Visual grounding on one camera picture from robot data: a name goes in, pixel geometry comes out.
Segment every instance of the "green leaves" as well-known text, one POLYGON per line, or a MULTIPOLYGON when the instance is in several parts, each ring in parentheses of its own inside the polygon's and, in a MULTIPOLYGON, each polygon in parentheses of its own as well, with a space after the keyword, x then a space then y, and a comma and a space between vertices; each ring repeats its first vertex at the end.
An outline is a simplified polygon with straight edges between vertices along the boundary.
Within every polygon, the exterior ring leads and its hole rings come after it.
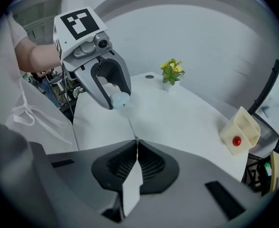
POLYGON ((163 78, 163 83, 167 83, 169 81, 169 78, 163 78))
POLYGON ((170 66, 169 66, 169 67, 166 67, 166 68, 164 69, 164 71, 165 71, 166 74, 169 74, 169 75, 170 75, 170 74, 172 73, 172 67, 170 67, 170 66))
POLYGON ((173 78, 170 78, 170 84, 173 86, 175 84, 175 80, 173 78))
POLYGON ((180 72, 180 76, 181 76, 181 77, 184 77, 184 74, 185 74, 185 71, 182 70, 182 71, 180 72))
POLYGON ((179 73, 178 73, 178 72, 173 72, 173 73, 171 74, 171 77, 172 77, 172 78, 177 78, 177 77, 179 77, 179 73))

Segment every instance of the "black cable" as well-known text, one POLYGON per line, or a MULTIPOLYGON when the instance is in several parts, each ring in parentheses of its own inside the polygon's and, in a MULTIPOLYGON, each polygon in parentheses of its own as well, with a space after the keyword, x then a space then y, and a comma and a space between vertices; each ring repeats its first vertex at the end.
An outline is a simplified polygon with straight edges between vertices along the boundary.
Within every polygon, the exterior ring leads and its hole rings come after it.
POLYGON ((63 79, 63 83, 64 83, 64 92, 65 92, 65 94, 66 94, 66 99, 67 99, 67 102, 68 102, 68 104, 69 104, 69 108, 70 108, 70 111, 71 111, 71 114, 72 114, 72 116, 74 117, 74 114, 73 114, 73 111, 72 111, 72 107, 71 107, 71 105, 70 105, 70 101, 69 101, 69 98, 68 98, 68 92, 67 92, 67 85, 66 85, 66 83, 65 83, 65 71, 64 71, 64 67, 62 66, 62 71, 63 71, 63 73, 62 73, 62 79, 63 79))

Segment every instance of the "white fabric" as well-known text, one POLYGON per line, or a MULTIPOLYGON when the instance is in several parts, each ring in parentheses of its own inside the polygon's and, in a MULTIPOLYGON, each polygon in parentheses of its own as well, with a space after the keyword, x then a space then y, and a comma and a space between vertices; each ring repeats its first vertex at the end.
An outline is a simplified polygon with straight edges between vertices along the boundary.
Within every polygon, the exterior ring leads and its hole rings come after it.
POLYGON ((19 72, 14 47, 27 36, 10 15, 0 20, 0 124, 43 145, 47 154, 77 150, 71 122, 19 72))
POLYGON ((17 46, 17 44, 24 38, 27 37, 27 32, 25 29, 18 24, 14 19, 13 19, 13 14, 10 13, 8 16, 8 24, 11 30, 11 38, 13 42, 14 48, 17 46))

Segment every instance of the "potted plant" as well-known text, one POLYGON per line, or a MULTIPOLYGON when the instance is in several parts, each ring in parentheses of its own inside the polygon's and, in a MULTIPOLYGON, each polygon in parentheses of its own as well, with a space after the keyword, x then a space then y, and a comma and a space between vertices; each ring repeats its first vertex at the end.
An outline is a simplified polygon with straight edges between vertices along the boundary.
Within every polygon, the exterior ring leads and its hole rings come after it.
POLYGON ((182 69, 181 61, 176 61, 174 58, 163 63, 160 68, 163 70, 163 88, 167 92, 172 92, 179 86, 180 79, 185 71, 182 69))

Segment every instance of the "red sphere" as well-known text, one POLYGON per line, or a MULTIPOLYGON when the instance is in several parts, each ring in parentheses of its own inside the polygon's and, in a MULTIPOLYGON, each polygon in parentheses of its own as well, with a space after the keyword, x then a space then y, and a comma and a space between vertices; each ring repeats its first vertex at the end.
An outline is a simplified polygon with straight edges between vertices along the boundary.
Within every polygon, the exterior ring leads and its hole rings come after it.
POLYGON ((242 139, 239 136, 235 136, 232 140, 234 146, 239 146, 242 142, 242 139))

